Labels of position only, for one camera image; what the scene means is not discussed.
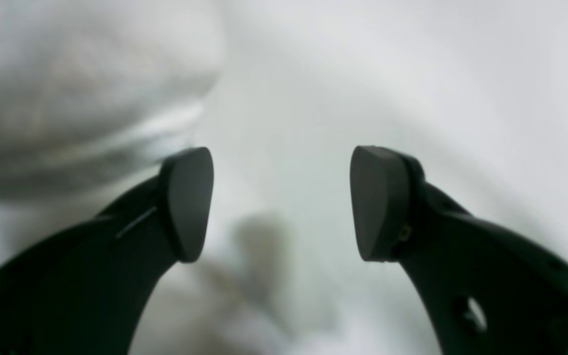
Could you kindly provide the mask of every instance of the hole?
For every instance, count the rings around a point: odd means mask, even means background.
[[[483,334],[488,330],[488,321],[482,306],[473,297],[461,297],[456,301],[456,312],[460,321],[466,328],[476,334]]]

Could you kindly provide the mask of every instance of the white cloth background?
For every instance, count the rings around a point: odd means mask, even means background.
[[[205,254],[164,278],[132,353],[439,354],[400,267],[356,251],[357,144],[418,157],[475,215],[568,259],[568,1],[219,5]],[[234,237],[246,221],[267,241]]]

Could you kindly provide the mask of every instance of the rounded rubber tip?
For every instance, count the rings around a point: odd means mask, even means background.
[[[207,233],[214,166],[207,148],[181,151],[165,160],[159,209],[180,261],[196,261]]]
[[[408,168],[399,153],[357,146],[350,164],[356,243],[363,260],[390,260],[406,223]]]

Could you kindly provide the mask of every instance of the black plastic part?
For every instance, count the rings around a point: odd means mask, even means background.
[[[405,168],[419,167],[413,160],[385,148],[355,150],[351,189],[363,259],[400,263],[447,355],[568,355],[568,264],[469,215]],[[408,238],[396,236],[401,225]]]
[[[183,151],[93,220],[1,267],[0,354],[126,355],[157,281],[200,255],[212,187],[209,151]]]

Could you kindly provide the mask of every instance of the blurry white object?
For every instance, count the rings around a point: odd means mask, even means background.
[[[0,198],[80,191],[184,148],[222,63],[209,0],[0,0]]]

